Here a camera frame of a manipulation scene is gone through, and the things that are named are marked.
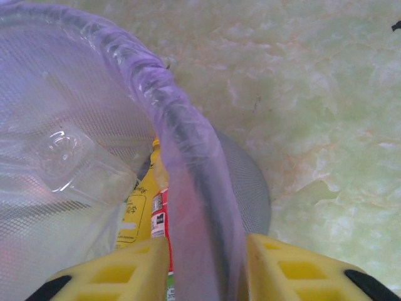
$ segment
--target green marble floor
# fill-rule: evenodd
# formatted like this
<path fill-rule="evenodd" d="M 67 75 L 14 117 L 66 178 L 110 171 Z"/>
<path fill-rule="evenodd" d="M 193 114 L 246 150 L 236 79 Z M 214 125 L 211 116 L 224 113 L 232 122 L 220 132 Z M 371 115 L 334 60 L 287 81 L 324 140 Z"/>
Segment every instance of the green marble floor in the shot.
<path fill-rule="evenodd" d="M 263 170 L 271 236 L 401 293 L 399 0 L 57 2 L 112 19 L 171 65 Z"/>

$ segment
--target trash can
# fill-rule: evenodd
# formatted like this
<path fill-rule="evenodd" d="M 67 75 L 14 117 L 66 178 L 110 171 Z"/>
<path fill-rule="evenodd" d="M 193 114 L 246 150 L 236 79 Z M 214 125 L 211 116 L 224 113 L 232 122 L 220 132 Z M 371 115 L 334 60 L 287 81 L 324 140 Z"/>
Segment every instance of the trash can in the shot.
<path fill-rule="evenodd" d="M 50 275 L 113 249 L 123 206 L 49 193 L 30 146 L 69 122 L 140 174 L 160 138 L 179 300 L 233 300 L 245 233 L 266 235 L 268 189 L 160 58 L 111 21 L 55 5 L 0 5 L 0 291 L 24 300 Z"/>

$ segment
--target bottle label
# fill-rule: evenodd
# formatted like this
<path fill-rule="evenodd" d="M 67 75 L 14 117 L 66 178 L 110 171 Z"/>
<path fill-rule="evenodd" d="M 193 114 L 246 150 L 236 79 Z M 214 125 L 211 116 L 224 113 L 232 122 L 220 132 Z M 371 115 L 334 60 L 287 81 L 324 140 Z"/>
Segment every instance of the bottle label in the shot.
<path fill-rule="evenodd" d="M 167 216 L 167 198 L 169 190 L 165 189 L 153 198 L 152 206 L 152 237 L 165 236 L 169 242 L 170 270 L 173 272 L 171 244 L 169 235 L 169 217 Z"/>
<path fill-rule="evenodd" d="M 152 206 L 152 237 L 165 236 L 169 242 L 170 269 L 167 277 L 166 301 L 175 301 L 174 267 L 171 253 L 169 219 L 167 216 L 168 189 L 159 192 L 153 198 Z"/>
<path fill-rule="evenodd" d="M 117 237 L 117 248 L 120 246 L 119 243 L 133 243 L 137 240 L 145 204 L 146 196 L 141 194 L 140 191 L 135 191 L 128 198 L 120 232 Z"/>
<path fill-rule="evenodd" d="M 169 273 L 167 276 L 167 301 L 175 301 L 175 290 L 174 290 L 174 277 L 173 273 Z"/>

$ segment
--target barcode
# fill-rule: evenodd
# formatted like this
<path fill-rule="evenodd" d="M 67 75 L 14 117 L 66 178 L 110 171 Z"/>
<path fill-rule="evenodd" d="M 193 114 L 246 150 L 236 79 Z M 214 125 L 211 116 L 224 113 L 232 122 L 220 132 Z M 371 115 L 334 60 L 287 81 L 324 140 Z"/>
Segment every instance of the barcode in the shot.
<path fill-rule="evenodd" d="M 152 233 L 152 237 L 161 237 L 161 236 L 165 236 L 164 235 L 164 230 L 158 230 L 158 231 L 154 231 Z"/>
<path fill-rule="evenodd" d="M 162 195 L 158 194 L 153 198 L 152 214 L 154 214 L 154 212 L 159 211 L 162 208 L 163 208 Z"/>

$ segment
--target black rubber edge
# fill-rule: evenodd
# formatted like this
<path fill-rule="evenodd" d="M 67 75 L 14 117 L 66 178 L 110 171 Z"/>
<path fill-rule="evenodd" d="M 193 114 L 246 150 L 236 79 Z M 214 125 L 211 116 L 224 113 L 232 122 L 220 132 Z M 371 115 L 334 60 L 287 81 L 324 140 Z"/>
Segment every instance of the black rubber edge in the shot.
<path fill-rule="evenodd" d="M 345 270 L 344 274 L 373 301 L 401 301 L 400 297 L 370 275 L 356 270 Z"/>
<path fill-rule="evenodd" d="M 25 301 L 50 301 L 71 279 L 66 275 L 46 282 Z"/>

